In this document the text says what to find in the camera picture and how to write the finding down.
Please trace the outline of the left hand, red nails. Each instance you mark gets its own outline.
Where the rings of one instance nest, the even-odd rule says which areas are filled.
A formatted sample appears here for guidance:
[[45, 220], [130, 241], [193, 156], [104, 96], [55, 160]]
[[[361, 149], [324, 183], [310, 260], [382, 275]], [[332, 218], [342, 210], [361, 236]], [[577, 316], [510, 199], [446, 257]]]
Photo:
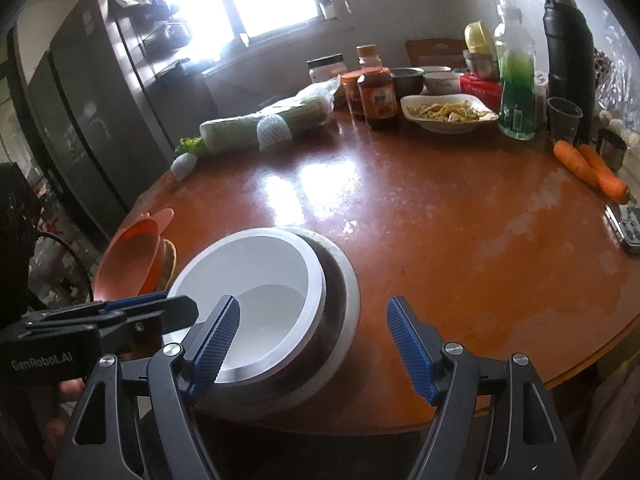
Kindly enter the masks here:
[[82, 379], [60, 382], [53, 395], [53, 406], [46, 411], [42, 423], [43, 448], [49, 460], [54, 460], [61, 448], [70, 415], [64, 406], [77, 402], [85, 389]]

